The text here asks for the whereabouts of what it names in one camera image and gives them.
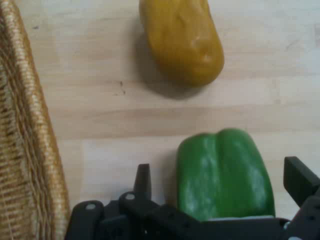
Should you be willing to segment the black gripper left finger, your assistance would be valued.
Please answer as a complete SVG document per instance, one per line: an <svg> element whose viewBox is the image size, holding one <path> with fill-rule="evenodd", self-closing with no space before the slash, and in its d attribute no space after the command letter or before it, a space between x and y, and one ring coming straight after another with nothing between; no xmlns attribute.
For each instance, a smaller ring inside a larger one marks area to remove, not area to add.
<svg viewBox="0 0 320 240"><path fill-rule="evenodd" d="M137 168L133 190L103 205L98 200L83 201L71 213L67 240L178 240L178 228L169 227L174 212L152 199L149 164Z"/></svg>

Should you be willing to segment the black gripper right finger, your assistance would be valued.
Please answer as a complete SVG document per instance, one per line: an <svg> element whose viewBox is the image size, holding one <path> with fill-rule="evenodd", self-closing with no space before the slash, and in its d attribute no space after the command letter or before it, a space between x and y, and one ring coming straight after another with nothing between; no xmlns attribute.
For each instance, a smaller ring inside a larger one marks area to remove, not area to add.
<svg viewBox="0 0 320 240"><path fill-rule="evenodd" d="M318 240L320 238L320 178L298 157L284 158L283 185L299 206L284 230L283 240Z"/></svg>

